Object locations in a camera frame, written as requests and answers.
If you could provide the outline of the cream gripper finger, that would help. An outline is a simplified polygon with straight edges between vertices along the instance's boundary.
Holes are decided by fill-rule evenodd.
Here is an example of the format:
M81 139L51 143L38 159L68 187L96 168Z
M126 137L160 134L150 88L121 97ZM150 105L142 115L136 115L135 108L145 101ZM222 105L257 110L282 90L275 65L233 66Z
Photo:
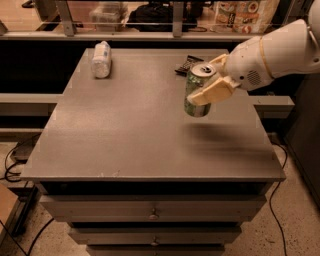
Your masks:
M240 84L231 77L219 77L215 81L208 81L204 86L193 91L187 100L196 106L217 103L230 98Z
M226 74L226 63L228 60L228 54L222 54L210 61L210 64L216 69L220 74Z

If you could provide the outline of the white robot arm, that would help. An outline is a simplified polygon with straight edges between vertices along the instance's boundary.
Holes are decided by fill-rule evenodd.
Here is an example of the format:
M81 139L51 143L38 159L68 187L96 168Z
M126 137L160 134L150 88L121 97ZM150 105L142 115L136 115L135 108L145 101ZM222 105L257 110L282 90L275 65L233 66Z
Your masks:
M239 44L210 63L216 74L187 100L202 106L229 98L236 89L252 91L289 74L320 72L320 0L308 19L296 20L263 36Z

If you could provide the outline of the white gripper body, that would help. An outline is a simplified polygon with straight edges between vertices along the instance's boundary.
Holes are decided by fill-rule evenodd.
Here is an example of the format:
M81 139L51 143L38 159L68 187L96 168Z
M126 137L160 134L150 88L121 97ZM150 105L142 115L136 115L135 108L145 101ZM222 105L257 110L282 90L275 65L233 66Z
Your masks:
M225 72L238 87L252 91L273 81L263 57L262 38L253 37L239 44L227 57Z

